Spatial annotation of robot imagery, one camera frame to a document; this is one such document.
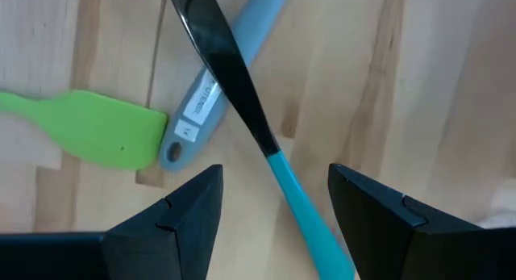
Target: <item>spatula handle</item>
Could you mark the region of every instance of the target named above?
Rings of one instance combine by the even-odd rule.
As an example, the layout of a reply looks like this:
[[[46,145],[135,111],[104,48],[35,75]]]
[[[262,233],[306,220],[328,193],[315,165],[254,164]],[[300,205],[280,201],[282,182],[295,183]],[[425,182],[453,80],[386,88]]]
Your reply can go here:
[[[36,116],[36,102],[17,94],[0,92],[0,112],[22,115],[29,119]]]
[[[289,162],[280,151],[267,158],[287,203],[298,222],[306,245],[322,280],[352,280],[355,270],[314,204],[298,183]]]

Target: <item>spatula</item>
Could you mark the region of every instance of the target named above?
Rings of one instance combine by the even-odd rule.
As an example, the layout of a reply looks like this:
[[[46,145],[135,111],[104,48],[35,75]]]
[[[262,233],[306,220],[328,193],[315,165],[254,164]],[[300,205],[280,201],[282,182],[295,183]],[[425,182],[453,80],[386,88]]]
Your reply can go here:
[[[166,114],[85,90],[39,101],[0,92],[0,112],[24,116],[66,152],[116,169],[149,166],[167,122]]]
[[[293,212],[323,280],[351,280],[354,269],[301,188],[278,146],[248,69],[216,0],[172,0],[193,45],[254,136]]]

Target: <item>white label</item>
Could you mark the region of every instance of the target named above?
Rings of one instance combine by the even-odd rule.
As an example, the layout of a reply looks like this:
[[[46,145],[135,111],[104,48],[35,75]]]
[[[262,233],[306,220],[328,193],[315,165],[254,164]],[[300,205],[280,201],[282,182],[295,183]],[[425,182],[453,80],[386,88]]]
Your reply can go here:
[[[191,123],[187,123],[184,120],[180,119],[177,121],[176,129],[174,130],[174,132],[181,138],[193,143],[195,142],[195,139],[197,139],[199,128],[195,127]]]
[[[202,126],[221,92],[210,71],[205,71],[199,87],[186,104],[183,115]]]

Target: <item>spatula hole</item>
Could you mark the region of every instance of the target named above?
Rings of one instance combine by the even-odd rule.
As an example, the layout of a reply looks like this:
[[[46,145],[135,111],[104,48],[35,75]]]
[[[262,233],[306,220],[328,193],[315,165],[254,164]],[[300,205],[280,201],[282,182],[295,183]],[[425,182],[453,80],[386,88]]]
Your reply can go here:
[[[171,161],[171,162],[177,161],[177,159],[179,159],[179,156],[181,155],[182,149],[183,149],[183,147],[181,146],[181,144],[179,142],[174,142],[170,146],[169,152],[167,154],[169,161]]]

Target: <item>wooden surface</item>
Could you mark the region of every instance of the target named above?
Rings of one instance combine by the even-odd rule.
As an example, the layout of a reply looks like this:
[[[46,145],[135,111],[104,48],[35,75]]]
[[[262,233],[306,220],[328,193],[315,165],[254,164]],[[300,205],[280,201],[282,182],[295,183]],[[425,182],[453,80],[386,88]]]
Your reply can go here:
[[[169,0],[38,0],[35,8],[21,0],[15,10],[9,5],[18,0],[5,1],[0,10],[11,14],[0,28],[11,30],[0,33],[3,90],[45,97],[84,88],[172,113],[201,68]],[[219,3],[233,19],[246,1]],[[516,209],[515,1],[287,2],[251,74],[273,131],[335,236],[331,162],[463,219]],[[53,30],[29,31],[48,19]],[[20,26],[26,21],[35,26]],[[24,40],[38,42],[17,43]],[[9,120],[0,117],[0,231],[107,229],[221,163],[223,215],[208,278],[317,278],[233,109],[179,173],[158,165],[103,169],[56,153],[37,129]],[[9,138],[39,156],[6,157],[17,146]]]

